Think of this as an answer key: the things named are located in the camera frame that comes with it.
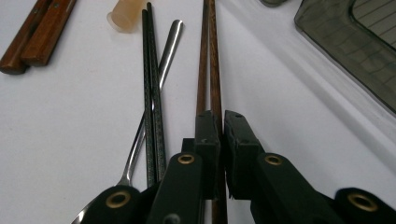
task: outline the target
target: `translucent cup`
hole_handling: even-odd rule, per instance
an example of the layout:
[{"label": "translucent cup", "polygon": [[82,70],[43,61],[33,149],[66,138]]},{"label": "translucent cup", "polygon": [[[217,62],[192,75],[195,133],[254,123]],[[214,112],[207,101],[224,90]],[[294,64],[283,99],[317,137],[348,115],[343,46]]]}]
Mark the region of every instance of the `translucent cup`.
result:
[{"label": "translucent cup", "polygon": [[145,0],[119,0],[113,11],[107,14],[110,25],[121,33],[131,33],[140,18]]}]

